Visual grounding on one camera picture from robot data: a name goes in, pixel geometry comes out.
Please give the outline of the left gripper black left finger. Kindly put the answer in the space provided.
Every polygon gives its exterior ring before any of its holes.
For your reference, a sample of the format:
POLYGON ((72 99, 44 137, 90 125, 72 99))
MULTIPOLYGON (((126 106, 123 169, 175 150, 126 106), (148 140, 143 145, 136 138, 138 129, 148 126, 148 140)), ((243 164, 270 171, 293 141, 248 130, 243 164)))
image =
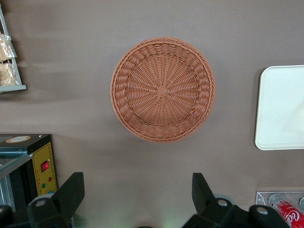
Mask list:
POLYGON ((74 172, 54 193, 32 200, 27 207, 32 228, 68 228, 85 197, 84 174, 74 172))

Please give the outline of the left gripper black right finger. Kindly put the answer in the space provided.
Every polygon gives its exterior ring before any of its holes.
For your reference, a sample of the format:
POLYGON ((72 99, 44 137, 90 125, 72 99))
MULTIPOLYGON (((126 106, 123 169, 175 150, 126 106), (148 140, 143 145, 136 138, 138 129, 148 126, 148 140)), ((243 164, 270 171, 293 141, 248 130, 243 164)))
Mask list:
POLYGON ((229 200, 214 196, 201 173, 192 175, 192 201, 197 213, 183 225, 185 228, 225 228, 235 211, 229 200))

